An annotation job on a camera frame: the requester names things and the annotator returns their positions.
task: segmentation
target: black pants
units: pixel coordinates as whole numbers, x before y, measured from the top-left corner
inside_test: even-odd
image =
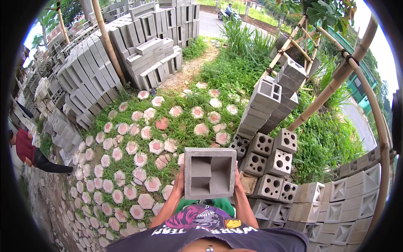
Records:
[[[70,173],[73,171],[73,167],[50,162],[38,148],[35,148],[33,161],[37,168],[49,173]]]

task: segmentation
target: road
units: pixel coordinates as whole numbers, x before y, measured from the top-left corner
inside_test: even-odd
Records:
[[[222,21],[217,18],[217,14],[211,14],[206,12],[200,12],[200,28],[199,33],[209,37],[220,37],[220,27],[222,27]],[[242,22],[242,27],[247,25],[250,29],[256,27],[251,24]],[[363,141],[364,150],[370,151],[376,147],[376,141],[372,130],[368,124],[366,118],[363,117],[361,110],[357,107],[358,104],[350,98],[346,101],[349,104],[343,104],[341,106],[342,112],[345,117],[350,119],[353,125],[357,128],[357,132],[361,141]]]

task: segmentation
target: dark t-shirt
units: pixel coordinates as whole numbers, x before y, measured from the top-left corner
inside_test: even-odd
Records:
[[[33,163],[35,146],[32,146],[31,140],[28,138],[28,132],[19,129],[15,140],[15,149],[17,156],[25,163],[27,157]]]
[[[122,238],[107,247],[108,252],[180,251],[199,238],[212,237],[231,248],[270,252],[307,251],[308,238],[285,228],[256,229],[231,218],[223,210],[204,204],[191,205],[158,227]]]

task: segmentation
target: motorcycle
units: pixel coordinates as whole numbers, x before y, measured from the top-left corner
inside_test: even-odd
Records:
[[[237,12],[234,12],[233,16],[234,19],[241,19],[239,13]],[[218,19],[222,21],[224,17],[226,17],[227,19],[229,18],[229,16],[225,13],[225,11],[223,9],[220,9],[220,12],[218,13]]]

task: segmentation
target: man in red shirt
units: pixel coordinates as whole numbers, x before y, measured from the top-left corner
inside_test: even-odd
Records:
[[[16,147],[17,156],[29,167],[34,166],[50,173],[71,173],[73,171],[73,167],[50,162],[38,148],[32,146],[32,136],[28,132],[19,129],[15,135],[10,130],[8,137],[10,144]]]

